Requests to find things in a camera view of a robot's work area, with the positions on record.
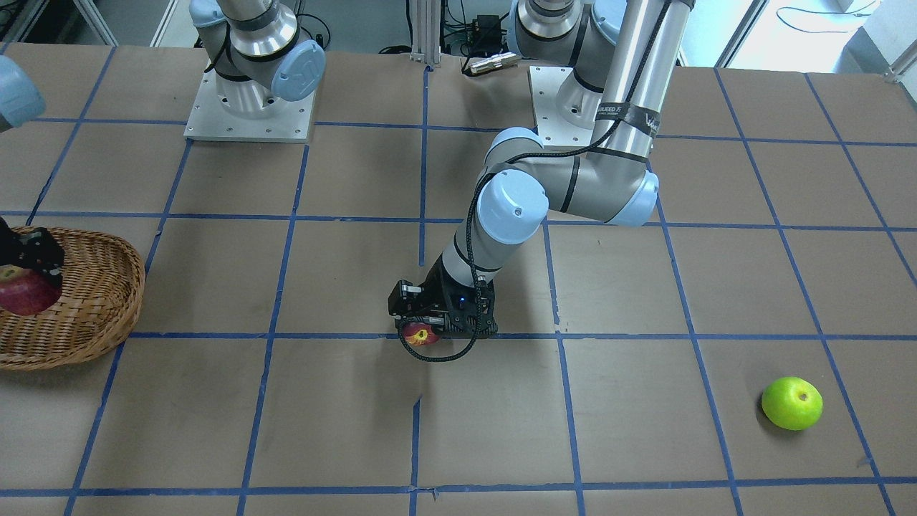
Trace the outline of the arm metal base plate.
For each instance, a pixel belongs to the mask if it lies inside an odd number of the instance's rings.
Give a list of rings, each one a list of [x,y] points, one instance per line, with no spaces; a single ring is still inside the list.
[[[255,81],[204,73],[183,136],[209,143],[308,143],[316,92],[290,102]]]
[[[594,118],[602,98],[581,85],[573,67],[529,68],[537,133],[551,151],[570,151],[594,141]]]

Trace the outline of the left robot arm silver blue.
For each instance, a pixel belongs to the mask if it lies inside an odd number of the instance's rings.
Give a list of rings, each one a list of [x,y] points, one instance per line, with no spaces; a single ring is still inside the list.
[[[399,281],[388,312],[402,336],[494,334],[494,278],[551,210],[617,226],[648,221],[659,180],[648,170],[692,1],[517,1],[507,42],[571,69],[568,121],[584,143],[529,128],[492,141],[468,212],[424,281]]]

